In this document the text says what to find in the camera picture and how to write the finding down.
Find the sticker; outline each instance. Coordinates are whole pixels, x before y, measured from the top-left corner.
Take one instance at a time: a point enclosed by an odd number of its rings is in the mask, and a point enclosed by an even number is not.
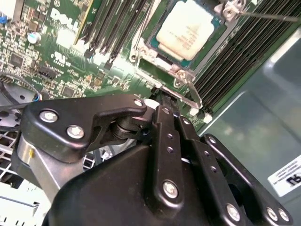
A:
[[[301,186],[301,155],[269,176],[268,181],[279,197]]]

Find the electronic component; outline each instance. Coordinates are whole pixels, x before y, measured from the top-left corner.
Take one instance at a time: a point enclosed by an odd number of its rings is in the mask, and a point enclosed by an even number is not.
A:
[[[67,98],[71,98],[74,95],[74,90],[72,90],[71,88],[65,86],[63,91],[62,91],[62,95],[67,97]]]
[[[47,80],[53,80],[57,76],[54,70],[46,66],[39,67],[38,75],[41,76],[43,79],[47,79]]]
[[[94,81],[93,81],[93,85],[95,87],[99,87],[101,85],[102,81],[98,78],[95,78]]]
[[[11,21],[21,18],[24,0],[0,0],[0,12]]]
[[[40,20],[41,22],[43,22],[46,18],[46,15],[44,15],[43,13],[40,13],[38,20]]]
[[[27,40],[29,41],[30,44],[37,44],[39,41],[41,41],[42,37],[39,33],[33,32],[28,34]]]
[[[117,84],[117,83],[119,83],[119,82],[120,82],[120,78],[114,76],[114,78],[113,78],[113,80],[112,80],[112,83],[113,83],[113,84]]]
[[[32,63],[30,64],[30,67],[31,68],[35,68],[36,64],[37,64],[37,61],[36,60],[32,60]]]
[[[16,67],[22,67],[23,58],[13,53],[10,57],[10,63]]]
[[[33,18],[38,19],[39,15],[40,15],[40,13],[35,10],[34,13],[33,13]]]
[[[156,36],[158,48],[178,61],[192,60],[213,33],[212,20],[194,0],[177,2]]]
[[[28,24],[28,29],[33,32],[36,32],[38,30],[38,27],[39,27],[39,24],[35,23],[34,21],[30,21]]]

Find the metal bracket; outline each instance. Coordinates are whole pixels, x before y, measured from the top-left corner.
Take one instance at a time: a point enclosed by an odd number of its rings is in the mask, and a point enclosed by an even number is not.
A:
[[[153,121],[145,202],[161,218],[173,218],[184,205],[179,133],[171,108],[158,106]]]
[[[83,172],[82,160],[72,164],[58,161],[29,144],[23,136],[16,151],[19,158],[29,165],[50,202],[64,184]]]

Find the microchip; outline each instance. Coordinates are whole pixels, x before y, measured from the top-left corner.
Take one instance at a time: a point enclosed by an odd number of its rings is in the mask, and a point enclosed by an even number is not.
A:
[[[178,1],[156,36],[158,48],[178,61],[192,60],[214,32],[213,18],[195,1]]]
[[[34,11],[33,18],[38,19],[39,15],[40,15],[40,13],[38,11]]]
[[[23,58],[13,53],[10,58],[10,63],[16,67],[22,67]]]
[[[46,16],[44,14],[40,13],[39,20],[43,22],[45,20],[45,18],[46,18]]]
[[[39,24],[30,21],[29,24],[28,24],[28,29],[33,31],[33,32],[36,32],[38,30],[38,26],[39,26]]]
[[[94,86],[100,86],[101,83],[102,83],[102,81],[98,78],[94,79],[94,81],[93,81]]]
[[[72,90],[71,88],[65,86],[63,91],[62,91],[62,95],[67,97],[67,98],[71,98],[73,97],[74,94],[74,90]]]
[[[99,73],[97,74],[97,77],[98,77],[100,80],[103,80],[104,77],[105,77],[105,73],[99,72]]]

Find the metal bolt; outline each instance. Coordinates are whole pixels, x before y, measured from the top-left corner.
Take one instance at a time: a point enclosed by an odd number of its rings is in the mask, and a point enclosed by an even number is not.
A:
[[[279,214],[280,214],[280,216],[282,217],[283,220],[285,220],[287,222],[290,221],[287,214],[282,209],[279,209],[278,211],[279,211]]]
[[[165,112],[166,114],[169,114],[169,110],[167,108],[163,108],[162,111]]]
[[[216,144],[216,140],[215,140],[213,137],[209,137],[209,140],[210,140],[212,143]]]
[[[238,1],[237,1],[237,6],[238,6],[238,7],[241,7],[241,6],[242,6],[241,0],[238,0]]]
[[[137,106],[139,106],[139,107],[142,107],[142,106],[143,106],[143,103],[142,103],[141,100],[135,99],[135,100],[134,100],[134,103],[135,103],[135,105],[137,105]]]
[[[165,194],[171,199],[175,199],[178,196],[178,189],[176,188],[174,183],[172,183],[170,181],[164,182],[163,190],[164,190]]]
[[[173,149],[172,147],[167,147],[167,151],[168,151],[169,153],[174,153],[174,149]]]
[[[186,118],[183,118],[183,121],[184,121],[184,123],[185,123],[186,125],[189,125],[189,124],[190,124],[190,121],[188,121],[188,119],[186,119]]]
[[[42,119],[45,122],[53,123],[57,121],[58,117],[54,112],[51,111],[43,111],[40,113],[40,119]]]
[[[270,207],[267,208],[267,212],[269,217],[274,220],[274,221],[278,221],[278,217],[276,215],[276,213],[274,212],[274,210],[272,210]]]
[[[231,204],[226,206],[227,212],[229,213],[230,217],[235,221],[240,221],[240,214],[238,210]]]
[[[74,139],[81,139],[85,133],[82,127],[73,125],[68,127],[67,134]]]

